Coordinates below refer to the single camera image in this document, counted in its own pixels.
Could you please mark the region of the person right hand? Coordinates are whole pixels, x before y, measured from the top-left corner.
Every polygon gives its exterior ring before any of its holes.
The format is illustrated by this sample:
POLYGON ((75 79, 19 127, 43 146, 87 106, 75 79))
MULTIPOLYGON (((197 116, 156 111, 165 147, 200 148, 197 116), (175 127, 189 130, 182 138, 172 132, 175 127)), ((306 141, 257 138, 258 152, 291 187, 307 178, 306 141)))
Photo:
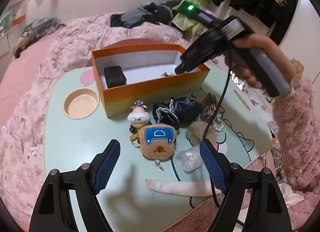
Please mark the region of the person right hand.
MULTIPOLYGON (((285 56, 278 45, 270 38, 262 36, 260 34, 250 34, 243 38, 233 40, 233 45, 237 48, 248 49, 252 47, 261 48, 264 53, 273 60, 279 71, 282 73, 285 80, 291 84, 294 76, 298 75, 295 66, 292 62, 285 56)), ((231 70, 235 75, 242 81, 245 81, 250 87, 255 89, 262 88, 261 82, 258 81, 257 77, 250 73, 247 68, 242 68, 232 62, 231 70)))

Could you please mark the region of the pink fluffy sleeve forearm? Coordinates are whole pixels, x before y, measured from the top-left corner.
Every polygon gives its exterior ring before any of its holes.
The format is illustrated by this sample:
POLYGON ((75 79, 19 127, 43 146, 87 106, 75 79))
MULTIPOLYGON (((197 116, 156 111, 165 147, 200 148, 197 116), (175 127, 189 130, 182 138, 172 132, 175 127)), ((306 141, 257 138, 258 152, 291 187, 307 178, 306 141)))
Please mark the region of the pink fluffy sleeve forearm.
POLYGON ((295 59, 290 63, 297 71, 291 91, 276 97, 272 105, 284 171, 293 189, 319 194, 319 116, 312 84, 303 76, 303 64, 295 59))

